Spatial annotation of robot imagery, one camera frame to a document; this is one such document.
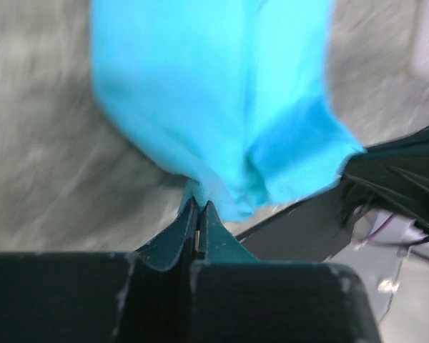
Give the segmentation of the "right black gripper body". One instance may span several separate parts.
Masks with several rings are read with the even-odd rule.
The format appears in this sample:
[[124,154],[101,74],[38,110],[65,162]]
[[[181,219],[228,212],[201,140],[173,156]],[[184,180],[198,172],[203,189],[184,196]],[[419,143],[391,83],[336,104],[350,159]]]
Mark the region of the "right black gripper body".
[[384,209],[429,236],[429,126],[351,156],[340,186],[343,224],[360,217],[356,209]]

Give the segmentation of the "turquoise t-shirt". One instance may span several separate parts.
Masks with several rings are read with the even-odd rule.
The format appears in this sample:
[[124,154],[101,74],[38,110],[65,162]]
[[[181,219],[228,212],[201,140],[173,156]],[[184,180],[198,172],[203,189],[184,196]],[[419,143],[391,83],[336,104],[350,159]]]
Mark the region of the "turquoise t-shirt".
[[326,92],[332,1],[92,1],[94,98],[226,222],[335,183],[362,146]]

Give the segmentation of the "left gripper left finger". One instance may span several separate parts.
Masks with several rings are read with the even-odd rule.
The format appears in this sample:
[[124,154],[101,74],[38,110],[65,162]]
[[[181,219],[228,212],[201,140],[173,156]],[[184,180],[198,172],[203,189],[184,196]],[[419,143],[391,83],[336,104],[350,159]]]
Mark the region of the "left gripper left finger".
[[193,198],[187,200],[169,226],[136,250],[138,257],[158,272],[172,269],[186,249],[192,251],[198,216],[196,201]]

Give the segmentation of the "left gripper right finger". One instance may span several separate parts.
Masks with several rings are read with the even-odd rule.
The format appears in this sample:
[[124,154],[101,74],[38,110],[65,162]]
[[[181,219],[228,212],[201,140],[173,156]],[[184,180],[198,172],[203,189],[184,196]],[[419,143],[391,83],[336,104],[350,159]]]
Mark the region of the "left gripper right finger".
[[215,205],[208,201],[199,217],[199,255],[213,263],[257,263],[222,224]]

